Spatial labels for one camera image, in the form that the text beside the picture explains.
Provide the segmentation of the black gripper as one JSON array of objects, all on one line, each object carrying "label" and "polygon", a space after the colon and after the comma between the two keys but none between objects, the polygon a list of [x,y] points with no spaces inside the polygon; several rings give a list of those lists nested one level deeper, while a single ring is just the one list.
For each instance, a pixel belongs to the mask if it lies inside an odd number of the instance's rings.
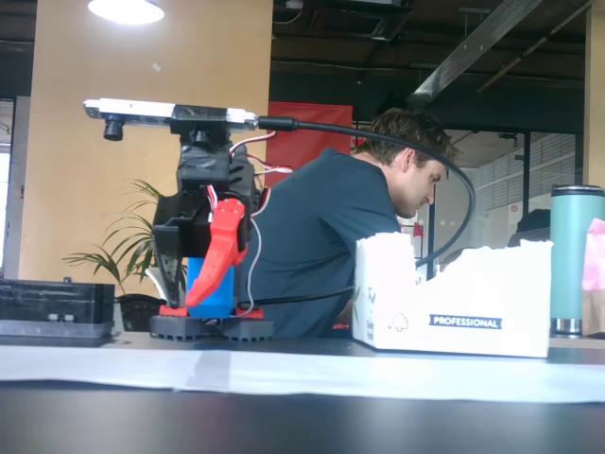
[{"label": "black gripper", "polygon": [[[239,265],[246,255],[251,211],[257,207],[259,193],[246,149],[230,153],[230,146],[229,141],[199,147],[182,141],[177,193],[161,196],[157,202],[153,242],[171,308],[181,306],[184,257],[206,255],[186,296],[186,307],[191,308],[217,291],[230,267]],[[209,188],[220,199],[211,224]]]}]

